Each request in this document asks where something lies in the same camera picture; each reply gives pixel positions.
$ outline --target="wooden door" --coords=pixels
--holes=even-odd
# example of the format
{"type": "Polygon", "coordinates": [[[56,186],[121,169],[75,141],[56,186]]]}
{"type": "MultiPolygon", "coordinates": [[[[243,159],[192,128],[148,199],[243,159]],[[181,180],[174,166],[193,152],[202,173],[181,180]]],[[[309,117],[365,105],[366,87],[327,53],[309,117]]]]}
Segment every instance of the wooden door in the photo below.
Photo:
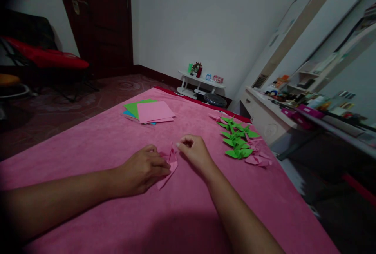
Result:
{"type": "Polygon", "coordinates": [[[63,2],[80,56],[92,65],[95,78],[132,73],[130,0],[63,2]]]}

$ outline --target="drawer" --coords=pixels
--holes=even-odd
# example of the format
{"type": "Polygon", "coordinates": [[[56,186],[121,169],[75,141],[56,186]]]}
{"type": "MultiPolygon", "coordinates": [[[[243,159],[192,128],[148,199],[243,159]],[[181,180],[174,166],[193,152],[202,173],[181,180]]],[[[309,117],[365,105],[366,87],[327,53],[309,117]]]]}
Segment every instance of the drawer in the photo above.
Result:
{"type": "Polygon", "coordinates": [[[244,107],[247,109],[248,113],[251,115],[251,117],[253,117],[252,110],[256,105],[256,100],[254,99],[254,97],[247,91],[244,91],[240,100],[243,103],[244,107]]]}

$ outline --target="green origami paper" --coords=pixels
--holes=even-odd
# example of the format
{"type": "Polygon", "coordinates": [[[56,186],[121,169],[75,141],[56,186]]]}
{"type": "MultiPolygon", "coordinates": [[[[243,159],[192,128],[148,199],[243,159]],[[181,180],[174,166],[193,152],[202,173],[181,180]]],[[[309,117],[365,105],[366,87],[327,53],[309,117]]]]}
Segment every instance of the green origami paper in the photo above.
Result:
{"type": "Polygon", "coordinates": [[[124,107],[133,114],[133,116],[135,116],[137,119],[138,119],[138,108],[137,108],[137,104],[139,103],[149,103],[149,102],[157,102],[157,100],[152,100],[152,99],[146,99],[146,100],[142,100],[140,102],[134,102],[134,103],[131,103],[131,104],[125,104],[124,107]]]}
{"type": "Polygon", "coordinates": [[[231,119],[226,118],[226,117],[221,117],[221,119],[226,121],[227,124],[223,124],[223,123],[219,123],[219,122],[217,124],[226,128],[226,130],[231,131],[231,133],[235,133],[234,128],[236,128],[237,123],[234,122],[234,117],[232,117],[231,119]]]}
{"type": "Polygon", "coordinates": [[[238,132],[235,132],[233,134],[229,134],[227,132],[221,132],[225,137],[223,141],[226,142],[230,146],[235,146],[237,144],[245,144],[246,142],[241,139],[241,135],[238,132]]]}
{"type": "Polygon", "coordinates": [[[257,138],[257,137],[260,137],[259,134],[255,133],[254,131],[251,131],[251,130],[249,129],[249,127],[250,127],[250,125],[248,125],[248,126],[246,126],[246,127],[242,127],[241,124],[236,124],[236,128],[237,128],[238,130],[240,130],[240,131],[242,132],[242,134],[244,135],[244,136],[242,136],[242,137],[245,137],[245,134],[247,134],[249,138],[257,138]]]}
{"type": "Polygon", "coordinates": [[[231,156],[232,158],[241,160],[243,158],[247,158],[249,155],[251,155],[252,152],[253,152],[253,149],[246,148],[246,149],[228,150],[226,151],[226,154],[228,156],[231,156]]]}

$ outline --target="floor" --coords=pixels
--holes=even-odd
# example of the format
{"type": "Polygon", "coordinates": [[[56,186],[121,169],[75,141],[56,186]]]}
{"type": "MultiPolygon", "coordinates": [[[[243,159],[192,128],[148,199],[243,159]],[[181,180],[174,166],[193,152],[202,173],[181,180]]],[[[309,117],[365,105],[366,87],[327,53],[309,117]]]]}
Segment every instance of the floor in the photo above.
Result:
{"type": "Polygon", "coordinates": [[[7,159],[155,86],[167,84],[135,74],[93,82],[100,92],[86,88],[78,102],[70,103],[46,88],[36,97],[6,104],[8,119],[0,121],[0,160],[7,159]]]}

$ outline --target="pink box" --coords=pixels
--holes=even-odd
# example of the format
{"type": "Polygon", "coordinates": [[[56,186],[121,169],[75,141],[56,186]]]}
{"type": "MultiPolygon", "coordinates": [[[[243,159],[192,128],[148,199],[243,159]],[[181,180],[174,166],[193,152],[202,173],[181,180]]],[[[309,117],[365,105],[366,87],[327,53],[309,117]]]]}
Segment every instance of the pink box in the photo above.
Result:
{"type": "Polygon", "coordinates": [[[307,114],[311,115],[312,117],[315,117],[315,118],[318,118],[318,119],[321,119],[325,116],[324,113],[321,113],[320,111],[317,111],[316,109],[313,109],[313,108],[309,108],[303,104],[300,104],[298,106],[298,109],[306,112],[307,114]]]}
{"type": "Polygon", "coordinates": [[[293,114],[293,119],[303,128],[306,130],[310,130],[313,128],[313,125],[310,121],[308,121],[306,118],[304,118],[299,113],[293,114]]]}
{"type": "Polygon", "coordinates": [[[289,110],[289,109],[286,109],[286,108],[282,108],[281,112],[284,113],[289,118],[292,118],[293,115],[296,114],[295,111],[292,111],[292,110],[289,110]]]}

